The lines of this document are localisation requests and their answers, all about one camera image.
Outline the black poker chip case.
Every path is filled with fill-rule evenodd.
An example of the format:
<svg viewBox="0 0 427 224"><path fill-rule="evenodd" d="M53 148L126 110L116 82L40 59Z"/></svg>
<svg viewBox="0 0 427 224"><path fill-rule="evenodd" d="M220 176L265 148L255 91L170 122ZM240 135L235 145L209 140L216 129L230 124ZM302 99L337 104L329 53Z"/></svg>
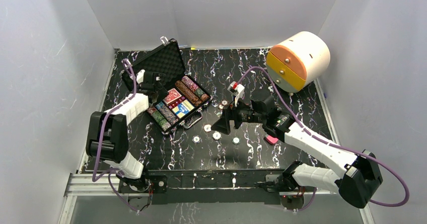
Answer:
<svg viewBox="0 0 427 224"><path fill-rule="evenodd" d="M143 58L134 61L131 64L131 67L135 74L137 74L142 69L146 71L154 71L165 74L166 78L164 80L164 87L167 91L172 88L176 88L176 81L181 81L184 76L188 76L186 74L186 67L184 65L178 42L175 39L170 39L155 48L154 50L149 51ZM209 99L207 101L202 101L202 104L198 107L194 106L194 109L188 115L181 119L178 118L178 122L171 125L171 127L166 131L163 131L160 128L159 124L155 122L157 127L161 129L163 134L168 134L170 131L172 131L178 126L183 126L185 129L191 128L191 125L185 124L186 120L190 119L195 113L200 113L203 107L207 106L209 101L211 100L210 93L208 93L208 91L205 90L201 86L201 84L198 83L193 77L188 77L191 78L203 91L205 91L209 95ZM129 91L132 91L133 83L130 78L130 75L125 71L122 71L121 79L123 80L123 83L126 85L127 89ZM148 111L147 114L153 121L155 121L153 117L148 113Z"/></svg>

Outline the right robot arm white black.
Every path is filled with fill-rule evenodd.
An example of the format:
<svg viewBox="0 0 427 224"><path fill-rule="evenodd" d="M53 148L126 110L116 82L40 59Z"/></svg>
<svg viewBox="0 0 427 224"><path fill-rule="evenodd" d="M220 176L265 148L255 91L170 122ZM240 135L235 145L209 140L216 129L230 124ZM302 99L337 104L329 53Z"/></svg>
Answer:
<svg viewBox="0 0 427 224"><path fill-rule="evenodd" d="M299 126L294 117L275 105L272 96L252 99L250 104L242 99L229 104L211 129L230 134L231 121L235 129L242 123L259 123L268 135L303 150L325 165L313 167L295 161L276 179L258 183L260 188L280 192L316 187L338 193L350 205L364 208L383 182L373 153L363 151L368 156L364 158L340 150L323 136Z"/></svg>

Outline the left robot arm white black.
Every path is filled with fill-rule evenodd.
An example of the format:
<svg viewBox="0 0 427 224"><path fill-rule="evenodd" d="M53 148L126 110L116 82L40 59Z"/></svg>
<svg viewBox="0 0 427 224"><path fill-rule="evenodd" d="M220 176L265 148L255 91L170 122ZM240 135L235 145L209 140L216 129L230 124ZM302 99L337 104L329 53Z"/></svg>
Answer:
<svg viewBox="0 0 427 224"><path fill-rule="evenodd" d="M128 125L151 106L168 95L164 87L165 74L141 70L130 76L133 88L120 103L104 112L96 111L90 117L86 154L95 159L92 180L96 182L101 162L110 165L111 172L131 179L138 192L150 187L144 166L129 152Z"/></svg>

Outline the grey white poker chip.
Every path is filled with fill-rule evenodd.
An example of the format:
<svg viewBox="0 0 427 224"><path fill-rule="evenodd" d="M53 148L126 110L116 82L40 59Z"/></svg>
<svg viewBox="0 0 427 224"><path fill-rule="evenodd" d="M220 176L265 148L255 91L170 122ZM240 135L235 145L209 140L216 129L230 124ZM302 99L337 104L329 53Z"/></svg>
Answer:
<svg viewBox="0 0 427 224"><path fill-rule="evenodd" d="M219 132L215 131L215 132L212 134L212 138L213 138L214 140L218 141L218 140L220 140L220 139L222 138L222 135L221 135Z"/></svg>

